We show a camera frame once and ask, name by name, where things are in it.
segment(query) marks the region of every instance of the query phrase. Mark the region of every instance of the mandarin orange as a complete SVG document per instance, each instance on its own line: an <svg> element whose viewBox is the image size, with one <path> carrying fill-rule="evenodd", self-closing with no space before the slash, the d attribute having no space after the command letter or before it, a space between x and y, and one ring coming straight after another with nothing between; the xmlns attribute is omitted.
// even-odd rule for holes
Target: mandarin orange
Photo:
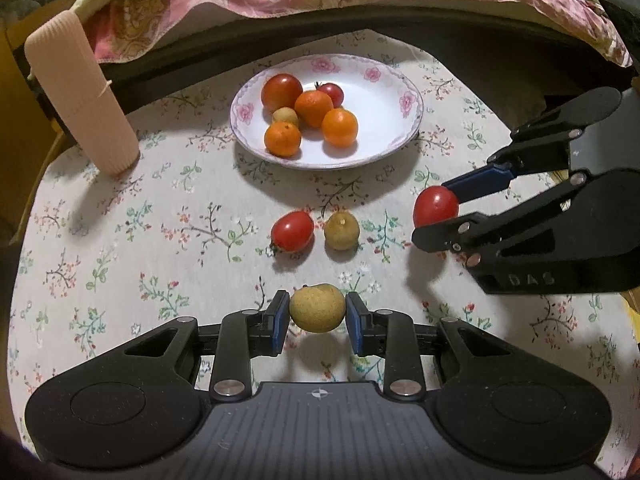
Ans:
<svg viewBox="0 0 640 480"><path fill-rule="evenodd" d="M264 133L264 145L276 156L292 156L300 148L302 135L295 124L276 121Z"/></svg>
<svg viewBox="0 0 640 480"><path fill-rule="evenodd" d="M358 135L356 116L344 108L334 108L322 120L324 140L338 148L351 146Z"/></svg>
<svg viewBox="0 0 640 480"><path fill-rule="evenodd" d="M322 126L324 116L333 108L334 103L331 98L318 90L302 92L293 106L298 116L312 128Z"/></svg>

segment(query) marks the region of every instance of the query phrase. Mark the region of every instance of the table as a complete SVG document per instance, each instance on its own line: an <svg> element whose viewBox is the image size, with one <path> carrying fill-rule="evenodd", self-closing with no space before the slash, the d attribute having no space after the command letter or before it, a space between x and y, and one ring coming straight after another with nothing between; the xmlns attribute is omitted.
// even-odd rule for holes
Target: table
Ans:
<svg viewBox="0 0 640 480"><path fill-rule="evenodd" d="M425 113L408 146L379 162L313 173L258 160L234 142L228 105L266 66L342 52L398 67L418 86ZM424 187L484 163L508 143L507 128L445 66L371 31L334 36L223 73L129 115L140 161L114 181L78 148L44 175L30 217L12 302L8 373L25 445L30 394L51 376L175 316L220 322L265 308L274 292L333 283L370 308L416 322L457 316L571 370L602 389L613 424L598 465L621 478L640 442L640 356L618 295L489 297L452 254L410 243L412 206ZM520 178L504 193L465 204L496 213L552 186ZM273 222L295 208L316 222L313 247L273 254ZM338 208L359 219L354 256L325 250L321 228ZM202 362L207 388L212 358ZM437 387L431 358L426 379ZM384 361L351 354L344 326L307 334L293 323L283 355L252 361L260 381L380 381Z"/></svg>

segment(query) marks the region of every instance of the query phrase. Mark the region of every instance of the silver screw head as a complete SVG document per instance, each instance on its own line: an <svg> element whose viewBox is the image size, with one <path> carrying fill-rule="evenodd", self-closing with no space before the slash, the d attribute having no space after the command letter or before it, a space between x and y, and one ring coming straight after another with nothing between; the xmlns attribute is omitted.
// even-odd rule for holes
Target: silver screw head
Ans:
<svg viewBox="0 0 640 480"><path fill-rule="evenodd" d="M478 253L474 253L466 259L467 267L475 267L479 263L480 263L480 254Z"/></svg>
<svg viewBox="0 0 640 480"><path fill-rule="evenodd" d="M392 382L389 387L393 393L403 397L419 394L422 390L420 384L411 379L398 379Z"/></svg>
<svg viewBox="0 0 640 480"><path fill-rule="evenodd" d="M572 174L569 182L572 186L581 186L585 182L587 182L587 176L584 173L574 173Z"/></svg>
<svg viewBox="0 0 640 480"><path fill-rule="evenodd" d="M244 392L244 384L235 379L227 379L214 384L213 390L219 395L233 397Z"/></svg>

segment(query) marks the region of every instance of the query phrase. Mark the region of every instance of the red cherry tomato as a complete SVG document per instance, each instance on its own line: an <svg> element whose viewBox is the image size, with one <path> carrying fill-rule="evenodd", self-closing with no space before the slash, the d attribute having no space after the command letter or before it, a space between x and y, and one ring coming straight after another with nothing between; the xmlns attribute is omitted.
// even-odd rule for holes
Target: red cherry tomato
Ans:
<svg viewBox="0 0 640 480"><path fill-rule="evenodd" d="M444 186L431 186L418 195L414 205L414 227L435 224L458 216L459 203Z"/></svg>
<svg viewBox="0 0 640 480"><path fill-rule="evenodd" d="M344 92L342 88L340 88L337 84L334 83L324 83L321 85L320 83L316 83L316 90L319 90L325 94L327 94L331 101L334 103L334 108L337 108L344 101Z"/></svg>
<svg viewBox="0 0 640 480"><path fill-rule="evenodd" d="M304 211L292 211L271 228L271 243L287 253L304 249L314 237L314 221Z"/></svg>
<svg viewBox="0 0 640 480"><path fill-rule="evenodd" d="M289 107L293 108L296 99L302 94L302 85L291 74L278 74L269 79L262 87L260 100L268 111Z"/></svg>

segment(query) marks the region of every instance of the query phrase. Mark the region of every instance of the pink flower pattern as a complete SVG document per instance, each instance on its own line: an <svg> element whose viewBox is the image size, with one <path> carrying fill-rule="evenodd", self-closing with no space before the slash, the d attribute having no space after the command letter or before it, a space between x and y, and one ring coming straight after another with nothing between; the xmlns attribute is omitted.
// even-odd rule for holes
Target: pink flower pattern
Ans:
<svg viewBox="0 0 640 480"><path fill-rule="evenodd" d="M372 68L367 68L364 73L364 79L367 81L371 81L375 83L380 79L380 70L378 70L375 66Z"/></svg>
<svg viewBox="0 0 640 480"><path fill-rule="evenodd" d="M314 72L321 74L331 74L340 72L340 67L336 65L333 61L331 61L328 57L321 56L316 57L311 62L311 67Z"/></svg>
<svg viewBox="0 0 640 480"><path fill-rule="evenodd" d="M417 98L414 94L407 91L400 97L400 111L402 112L402 117L407 118L409 116L409 112L411 108L414 107L414 103Z"/></svg>
<svg viewBox="0 0 640 480"><path fill-rule="evenodd" d="M245 124L251 124L251 119L254 118L254 104L247 103L236 106L236 114L238 115L239 121Z"/></svg>

